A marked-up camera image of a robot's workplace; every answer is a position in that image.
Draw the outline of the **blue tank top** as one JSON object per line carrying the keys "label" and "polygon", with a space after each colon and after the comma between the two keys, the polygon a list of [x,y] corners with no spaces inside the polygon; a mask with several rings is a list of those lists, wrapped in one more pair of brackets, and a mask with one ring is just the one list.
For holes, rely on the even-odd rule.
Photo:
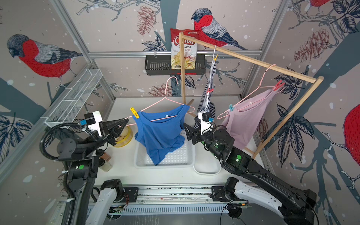
{"label": "blue tank top", "polygon": [[181,132],[189,109],[188,105],[180,105],[167,112],[138,112],[138,117],[133,116],[138,128],[135,139],[145,147],[154,165],[183,146],[185,137]]}

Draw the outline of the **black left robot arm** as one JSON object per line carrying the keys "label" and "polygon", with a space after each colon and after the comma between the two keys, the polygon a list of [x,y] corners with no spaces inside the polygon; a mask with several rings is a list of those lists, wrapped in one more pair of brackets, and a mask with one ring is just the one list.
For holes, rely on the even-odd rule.
{"label": "black left robot arm", "polygon": [[[62,218],[63,225],[84,225],[90,196],[100,167],[99,156],[93,152],[105,144],[116,145],[115,139],[126,127],[128,119],[99,122],[100,131],[92,131],[83,122],[67,122],[49,128],[39,143],[39,150],[44,157],[59,161],[65,169],[63,187],[67,193],[67,203]],[[85,140],[74,138],[61,139],[57,146],[57,156],[47,152],[47,141],[63,127],[75,128],[88,134]]]}

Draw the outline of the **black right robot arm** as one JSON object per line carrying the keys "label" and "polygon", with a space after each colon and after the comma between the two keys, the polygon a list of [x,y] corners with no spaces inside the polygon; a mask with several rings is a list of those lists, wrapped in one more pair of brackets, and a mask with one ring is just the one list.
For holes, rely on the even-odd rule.
{"label": "black right robot arm", "polygon": [[211,125],[201,132],[199,128],[184,124],[184,129],[192,144],[201,143],[231,174],[223,187],[226,199],[255,203],[280,216],[287,225],[320,223],[314,210],[316,193],[296,188],[263,168],[234,146],[234,138],[223,126]]}

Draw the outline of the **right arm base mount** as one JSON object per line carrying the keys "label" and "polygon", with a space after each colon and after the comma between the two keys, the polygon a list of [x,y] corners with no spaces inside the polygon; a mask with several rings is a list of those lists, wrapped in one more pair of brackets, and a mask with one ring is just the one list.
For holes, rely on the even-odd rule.
{"label": "right arm base mount", "polygon": [[236,189],[230,186],[212,186],[210,198],[215,202],[240,202],[240,203],[248,203],[245,199],[240,199],[235,194]]}

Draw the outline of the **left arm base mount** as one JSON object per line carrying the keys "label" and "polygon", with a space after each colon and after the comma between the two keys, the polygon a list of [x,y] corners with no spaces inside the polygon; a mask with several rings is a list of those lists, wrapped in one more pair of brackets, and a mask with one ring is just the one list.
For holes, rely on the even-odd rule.
{"label": "left arm base mount", "polygon": [[124,187],[124,195],[120,200],[114,200],[113,204],[135,203],[138,197],[138,187]]}

